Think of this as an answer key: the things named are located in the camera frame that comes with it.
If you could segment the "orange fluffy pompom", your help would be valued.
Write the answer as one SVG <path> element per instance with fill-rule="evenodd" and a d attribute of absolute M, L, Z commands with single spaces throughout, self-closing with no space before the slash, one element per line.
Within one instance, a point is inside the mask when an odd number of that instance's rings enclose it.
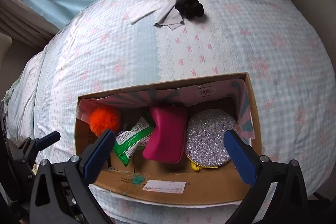
<path fill-rule="evenodd" d="M 105 130 L 118 132 L 121 127 L 121 113 L 111 106 L 98 107 L 89 117 L 89 127 L 97 137 Z"/>

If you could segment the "green wet wipes pack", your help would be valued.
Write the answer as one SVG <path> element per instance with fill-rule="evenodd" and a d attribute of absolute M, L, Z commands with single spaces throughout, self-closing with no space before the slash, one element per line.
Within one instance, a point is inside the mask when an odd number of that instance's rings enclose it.
<path fill-rule="evenodd" d="M 124 166 L 128 166 L 137 148 L 145 147 L 155 128 L 153 122 L 141 117 L 129 131 L 123 131 L 116 136 L 113 147 L 114 154 Z"/>

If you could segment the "silver glitter yellow sponge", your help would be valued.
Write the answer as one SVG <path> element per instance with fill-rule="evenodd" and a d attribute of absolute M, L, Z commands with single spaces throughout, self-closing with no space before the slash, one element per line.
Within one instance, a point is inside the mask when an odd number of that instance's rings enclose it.
<path fill-rule="evenodd" d="M 194 171 L 223 166 L 230 161 L 224 134 L 235 130 L 237 122 L 227 112 L 207 109 L 195 114 L 187 125 L 185 153 Z"/>

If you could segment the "magenta pouch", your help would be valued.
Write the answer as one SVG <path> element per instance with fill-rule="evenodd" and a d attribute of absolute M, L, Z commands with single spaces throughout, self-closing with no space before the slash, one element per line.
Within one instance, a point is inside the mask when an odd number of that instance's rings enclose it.
<path fill-rule="evenodd" d="M 142 155 L 147 160 L 178 163 L 185 151 L 187 112 L 177 106 L 151 106 L 155 128 Z"/>

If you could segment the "white paper towel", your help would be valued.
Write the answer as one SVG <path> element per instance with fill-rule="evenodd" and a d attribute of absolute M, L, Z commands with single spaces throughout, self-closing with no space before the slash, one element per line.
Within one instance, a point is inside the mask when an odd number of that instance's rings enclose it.
<path fill-rule="evenodd" d="M 135 24 L 142 18 L 152 12 L 159 10 L 161 7 L 156 0 L 142 0 L 125 9 L 127 17 L 131 24 Z"/>

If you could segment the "grey cleaning cloth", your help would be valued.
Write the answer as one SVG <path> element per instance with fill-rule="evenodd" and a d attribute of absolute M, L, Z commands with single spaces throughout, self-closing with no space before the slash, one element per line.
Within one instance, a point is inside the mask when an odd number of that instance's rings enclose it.
<path fill-rule="evenodd" d="M 175 8 L 178 0 L 169 0 L 168 4 L 165 6 L 163 11 L 157 17 L 154 26 L 156 27 L 168 27 L 170 30 L 175 30 L 176 28 L 184 24 L 183 17 L 181 13 Z"/>

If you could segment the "black scrunchie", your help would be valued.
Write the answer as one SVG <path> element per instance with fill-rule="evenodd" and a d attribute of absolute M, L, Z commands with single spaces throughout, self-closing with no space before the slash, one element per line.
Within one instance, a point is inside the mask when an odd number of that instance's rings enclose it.
<path fill-rule="evenodd" d="M 175 9 L 188 20 L 204 15 L 203 5 L 198 0 L 179 0 L 175 4 Z"/>

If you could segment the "cardboard box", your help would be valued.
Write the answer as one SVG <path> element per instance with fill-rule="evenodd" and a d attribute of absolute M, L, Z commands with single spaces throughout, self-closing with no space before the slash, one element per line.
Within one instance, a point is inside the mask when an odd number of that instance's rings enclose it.
<path fill-rule="evenodd" d="M 256 153 L 261 153 L 259 115 L 248 73 L 216 75 L 157 84 L 132 86 L 80 96 L 77 100 L 75 147 L 77 153 L 95 142 L 88 119 L 99 106 L 120 110 L 125 128 L 132 128 L 141 112 L 153 105 L 176 105 L 187 109 L 189 117 L 207 108 L 222 109 L 237 121 L 236 132 Z M 137 150 L 128 165 L 110 156 L 96 186 L 133 198 L 166 206 L 209 207 L 242 200 L 249 186 L 234 164 L 194 171 L 186 156 L 178 163 L 147 160 Z"/>

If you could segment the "brown left curtain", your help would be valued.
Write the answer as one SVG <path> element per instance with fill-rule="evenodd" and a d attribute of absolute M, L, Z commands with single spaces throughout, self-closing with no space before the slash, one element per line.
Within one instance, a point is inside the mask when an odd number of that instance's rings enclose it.
<path fill-rule="evenodd" d="M 21 0 L 1 0 L 0 17 L 1 33 L 36 50 L 42 50 L 59 32 Z"/>

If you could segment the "checkered floral bed sheet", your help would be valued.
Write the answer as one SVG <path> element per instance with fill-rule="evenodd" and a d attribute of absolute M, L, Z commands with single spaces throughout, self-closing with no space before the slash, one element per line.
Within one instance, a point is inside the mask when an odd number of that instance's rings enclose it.
<path fill-rule="evenodd" d="M 262 151 L 296 159 L 315 192 L 335 163 L 335 73 L 313 26 L 290 0 L 199 0 L 205 18 L 156 28 L 154 12 L 130 23 L 142 0 L 98 0 L 30 59 L 7 91 L 4 122 L 15 142 L 53 131 L 61 138 L 38 159 L 75 153 L 77 99 L 161 81 L 249 74 Z M 168 0 L 156 0 L 165 6 Z"/>

